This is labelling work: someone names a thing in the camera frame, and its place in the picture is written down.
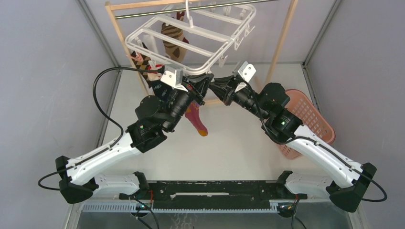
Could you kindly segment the white plastic clip hanger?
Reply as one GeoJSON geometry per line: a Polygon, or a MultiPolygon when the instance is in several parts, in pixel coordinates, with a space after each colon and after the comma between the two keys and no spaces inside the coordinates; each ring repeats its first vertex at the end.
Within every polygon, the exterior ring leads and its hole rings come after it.
{"type": "MultiPolygon", "coordinates": [[[[190,15],[192,16],[195,26],[212,30],[224,35],[232,35],[238,27],[236,24],[230,24],[225,21],[220,21],[206,17],[204,15],[200,15],[196,11],[190,11],[190,15]]],[[[208,50],[210,52],[215,52],[216,50],[218,50],[219,47],[222,46],[221,42],[213,41],[196,34],[191,34],[187,31],[183,31],[182,29],[176,28],[167,23],[162,23],[160,21],[150,26],[150,29],[155,32],[167,35],[176,40],[180,40],[184,43],[208,50]]],[[[243,41],[245,37],[243,35],[240,35],[240,38],[243,41]]],[[[171,60],[184,64],[189,68],[199,68],[204,62],[208,60],[208,57],[206,56],[191,52],[189,50],[186,50],[185,48],[169,42],[165,42],[159,38],[152,39],[151,36],[145,33],[139,34],[139,39],[142,41],[142,45],[145,49],[152,49],[153,46],[156,46],[159,54],[165,57],[169,57],[171,60]]],[[[237,50],[234,49],[234,46],[232,45],[224,54],[227,59],[230,56],[230,53],[233,51],[237,50]]]]}

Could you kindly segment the purple orange striped sock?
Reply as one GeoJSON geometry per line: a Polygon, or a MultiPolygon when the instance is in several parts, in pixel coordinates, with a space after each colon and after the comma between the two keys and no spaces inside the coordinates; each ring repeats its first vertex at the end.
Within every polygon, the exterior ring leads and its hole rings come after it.
{"type": "Polygon", "coordinates": [[[185,117],[191,122],[200,136],[208,136],[208,130],[202,123],[199,114],[200,105],[193,101],[187,108],[185,117]]]}

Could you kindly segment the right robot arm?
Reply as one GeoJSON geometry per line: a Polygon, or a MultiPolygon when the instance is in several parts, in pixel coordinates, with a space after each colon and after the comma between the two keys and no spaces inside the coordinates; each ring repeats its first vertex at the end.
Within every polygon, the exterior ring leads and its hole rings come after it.
{"type": "Polygon", "coordinates": [[[225,105],[236,103],[258,117],[274,143],[299,152],[326,172],[325,176],[308,176],[284,171],[276,185],[278,196],[305,194],[327,198],[338,208],[355,212],[373,183],[376,167],[349,159],[313,133],[286,108],[290,98],[281,84],[269,83],[259,93],[247,83],[240,88],[241,84],[240,76],[229,76],[214,79],[209,88],[225,105]]]}

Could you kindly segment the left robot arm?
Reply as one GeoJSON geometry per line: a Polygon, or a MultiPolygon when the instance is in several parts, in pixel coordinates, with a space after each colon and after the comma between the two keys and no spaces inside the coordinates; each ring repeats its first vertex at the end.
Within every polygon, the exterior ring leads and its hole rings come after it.
{"type": "Polygon", "coordinates": [[[175,89],[161,80],[151,81],[154,95],[141,100],[135,109],[137,121],[126,129],[121,128],[117,139],[77,158],[57,158],[56,168],[61,177],[59,189],[66,202],[80,203],[94,195],[126,194],[145,198],[149,194],[149,184],[142,172],[122,177],[102,172],[165,141],[165,133],[174,131],[187,109],[201,104],[212,79],[213,74],[185,78],[181,83],[185,90],[175,89]]]}

